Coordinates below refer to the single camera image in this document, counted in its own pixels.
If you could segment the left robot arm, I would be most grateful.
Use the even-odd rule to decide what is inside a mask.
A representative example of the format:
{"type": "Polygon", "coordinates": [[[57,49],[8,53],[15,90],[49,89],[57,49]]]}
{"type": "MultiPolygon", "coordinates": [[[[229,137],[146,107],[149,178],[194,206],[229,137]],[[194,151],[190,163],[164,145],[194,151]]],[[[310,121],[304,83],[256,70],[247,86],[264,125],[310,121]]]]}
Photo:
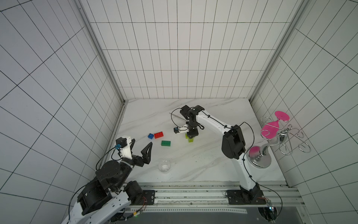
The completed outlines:
{"type": "Polygon", "coordinates": [[[154,204],[155,191],[143,190],[137,181],[127,181],[134,167],[151,161],[153,144],[148,143],[141,155],[133,155],[135,140],[120,137],[109,151],[119,158],[96,167],[95,177],[76,193],[76,203],[68,210],[64,224],[104,224],[127,221],[154,204]]]}

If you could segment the pink wine glass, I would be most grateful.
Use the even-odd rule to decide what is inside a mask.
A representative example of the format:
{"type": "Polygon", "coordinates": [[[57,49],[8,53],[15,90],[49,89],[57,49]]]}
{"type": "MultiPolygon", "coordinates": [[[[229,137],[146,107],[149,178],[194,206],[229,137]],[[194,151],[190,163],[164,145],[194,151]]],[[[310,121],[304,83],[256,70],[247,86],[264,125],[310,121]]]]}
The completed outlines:
{"type": "Polygon", "coordinates": [[[288,122],[290,120],[290,116],[282,111],[276,111],[275,116],[278,120],[282,120],[283,122],[288,122]]]}
{"type": "Polygon", "coordinates": [[[276,137],[279,130],[279,120],[272,121],[264,125],[261,136],[266,140],[271,140],[276,137]]]}

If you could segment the pink wine glass upper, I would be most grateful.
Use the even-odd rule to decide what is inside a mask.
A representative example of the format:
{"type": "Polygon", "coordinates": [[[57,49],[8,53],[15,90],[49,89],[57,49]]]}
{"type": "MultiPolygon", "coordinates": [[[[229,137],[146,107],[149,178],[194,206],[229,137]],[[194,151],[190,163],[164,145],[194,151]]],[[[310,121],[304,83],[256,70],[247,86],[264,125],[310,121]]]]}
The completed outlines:
{"type": "Polygon", "coordinates": [[[290,120],[290,116],[282,111],[276,111],[275,116],[278,120],[282,120],[283,122],[288,122],[290,120]]]}

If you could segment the clear glass cup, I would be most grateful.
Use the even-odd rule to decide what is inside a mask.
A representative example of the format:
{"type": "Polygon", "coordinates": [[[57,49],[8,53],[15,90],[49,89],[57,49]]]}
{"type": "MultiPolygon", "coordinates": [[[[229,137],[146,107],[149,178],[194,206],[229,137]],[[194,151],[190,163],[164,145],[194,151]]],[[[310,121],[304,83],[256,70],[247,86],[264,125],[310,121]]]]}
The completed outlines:
{"type": "Polygon", "coordinates": [[[167,159],[161,160],[158,164],[158,169],[162,173],[168,172],[170,168],[171,168],[171,163],[167,159]]]}

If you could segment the aluminium mounting rail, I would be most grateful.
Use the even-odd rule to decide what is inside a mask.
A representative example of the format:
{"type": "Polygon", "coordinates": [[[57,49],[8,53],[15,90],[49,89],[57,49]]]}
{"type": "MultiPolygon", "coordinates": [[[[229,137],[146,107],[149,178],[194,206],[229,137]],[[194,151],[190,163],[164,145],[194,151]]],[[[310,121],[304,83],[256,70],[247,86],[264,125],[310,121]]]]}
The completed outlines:
{"type": "Polygon", "coordinates": [[[232,212],[246,214],[248,208],[304,206],[296,188],[267,183],[252,201],[239,199],[238,182],[141,183],[149,194],[145,212],[232,212]]]}

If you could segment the pink wine glass lower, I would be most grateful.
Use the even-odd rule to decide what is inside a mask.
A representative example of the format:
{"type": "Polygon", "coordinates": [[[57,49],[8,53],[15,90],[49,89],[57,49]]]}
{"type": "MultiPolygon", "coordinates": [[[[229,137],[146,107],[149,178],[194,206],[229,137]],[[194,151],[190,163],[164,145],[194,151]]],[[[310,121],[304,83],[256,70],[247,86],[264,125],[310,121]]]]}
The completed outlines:
{"type": "Polygon", "coordinates": [[[271,140],[276,137],[279,130],[279,120],[272,121],[264,125],[261,136],[266,140],[271,140]]]}

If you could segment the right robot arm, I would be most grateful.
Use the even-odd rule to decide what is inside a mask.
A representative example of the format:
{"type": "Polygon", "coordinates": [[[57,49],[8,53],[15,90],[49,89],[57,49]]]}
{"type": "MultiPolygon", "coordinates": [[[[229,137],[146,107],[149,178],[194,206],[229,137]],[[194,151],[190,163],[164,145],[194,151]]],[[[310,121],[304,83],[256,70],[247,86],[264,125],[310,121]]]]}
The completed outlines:
{"type": "Polygon", "coordinates": [[[245,203],[253,201],[260,191],[260,185],[254,181],[247,164],[246,142],[239,125],[228,125],[211,116],[203,107],[188,105],[180,108],[180,114],[185,118],[186,124],[175,127],[175,133],[186,133],[188,139],[199,135],[198,129],[209,129],[222,137],[221,149],[223,154],[231,159],[240,183],[240,198],[245,203]]]}

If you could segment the chrome glass holder stand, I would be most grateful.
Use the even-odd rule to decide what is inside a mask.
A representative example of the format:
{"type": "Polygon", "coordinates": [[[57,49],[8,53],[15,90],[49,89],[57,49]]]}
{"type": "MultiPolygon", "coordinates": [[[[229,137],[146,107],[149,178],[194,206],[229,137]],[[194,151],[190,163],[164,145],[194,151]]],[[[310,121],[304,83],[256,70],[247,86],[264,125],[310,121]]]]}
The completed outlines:
{"type": "MultiPolygon", "coordinates": [[[[261,122],[263,122],[264,125],[276,120],[272,120],[269,117],[261,118],[261,122]]],[[[248,159],[252,165],[261,169],[268,168],[272,162],[269,154],[270,147],[278,147],[280,153],[285,156],[291,155],[295,148],[298,148],[303,153],[311,152],[311,147],[304,141],[304,133],[301,130],[294,128],[291,124],[288,124],[286,127],[279,126],[279,128],[280,130],[275,138],[267,140],[268,142],[262,146],[253,146],[250,148],[248,159]]]]}

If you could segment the metal fork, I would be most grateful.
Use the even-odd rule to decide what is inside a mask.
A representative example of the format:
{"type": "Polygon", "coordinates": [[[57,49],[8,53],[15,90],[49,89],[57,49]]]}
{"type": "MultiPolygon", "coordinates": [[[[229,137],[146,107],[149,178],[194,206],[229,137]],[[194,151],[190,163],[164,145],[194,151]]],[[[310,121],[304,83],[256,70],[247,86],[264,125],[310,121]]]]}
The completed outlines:
{"type": "Polygon", "coordinates": [[[176,114],[173,114],[173,113],[169,113],[169,114],[170,114],[170,116],[171,116],[172,119],[173,119],[174,117],[176,117],[176,118],[178,118],[178,119],[180,119],[180,120],[186,121],[186,119],[185,119],[181,114],[179,114],[179,115],[176,115],[176,114]]]}

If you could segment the dark green lego brick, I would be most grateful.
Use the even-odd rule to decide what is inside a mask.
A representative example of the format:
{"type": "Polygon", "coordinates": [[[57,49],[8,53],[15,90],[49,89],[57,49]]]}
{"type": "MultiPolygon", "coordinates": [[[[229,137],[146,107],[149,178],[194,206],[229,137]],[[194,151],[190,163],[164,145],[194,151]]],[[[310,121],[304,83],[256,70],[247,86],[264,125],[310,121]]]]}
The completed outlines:
{"type": "Polygon", "coordinates": [[[161,146],[170,147],[171,146],[171,141],[161,141],[161,146]]]}

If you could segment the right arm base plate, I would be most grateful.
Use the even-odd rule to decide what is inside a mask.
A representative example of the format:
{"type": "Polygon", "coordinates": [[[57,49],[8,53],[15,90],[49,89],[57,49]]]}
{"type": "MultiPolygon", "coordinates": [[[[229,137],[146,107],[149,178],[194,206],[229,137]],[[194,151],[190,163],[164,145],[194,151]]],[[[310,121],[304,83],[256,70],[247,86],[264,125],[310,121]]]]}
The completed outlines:
{"type": "Polygon", "coordinates": [[[256,196],[249,199],[248,196],[244,196],[241,190],[227,190],[225,196],[228,199],[229,205],[266,205],[267,202],[263,199],[263,192],[258,191],[256,196]]]}

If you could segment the red lego brick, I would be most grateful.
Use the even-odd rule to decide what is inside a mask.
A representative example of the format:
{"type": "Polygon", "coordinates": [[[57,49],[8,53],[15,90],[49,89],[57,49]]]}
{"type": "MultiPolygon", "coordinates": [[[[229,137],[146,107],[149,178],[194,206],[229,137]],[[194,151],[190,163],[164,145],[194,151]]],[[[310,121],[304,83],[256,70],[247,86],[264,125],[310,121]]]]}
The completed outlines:
{"type": "Polygon", "coordinates": [[[158,133],[155,133],[155,134],[154,134],[154,138],[155,138],[155,139],[161,138],[161,137],[163,137],[163,136],[164,136],[163,132],[158,132],[158,133]]]}

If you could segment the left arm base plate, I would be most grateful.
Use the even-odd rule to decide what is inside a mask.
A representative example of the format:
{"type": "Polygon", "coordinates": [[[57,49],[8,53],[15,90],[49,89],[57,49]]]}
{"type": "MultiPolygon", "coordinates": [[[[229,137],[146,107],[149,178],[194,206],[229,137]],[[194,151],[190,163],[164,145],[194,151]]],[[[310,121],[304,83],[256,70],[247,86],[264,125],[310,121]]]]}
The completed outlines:
{"type": "Polygon", "coordinates": [[[136,202],[136,205],[154,205],[155,194],[155,190],[144,190],[139,195],[139,200],[136,202]]]}

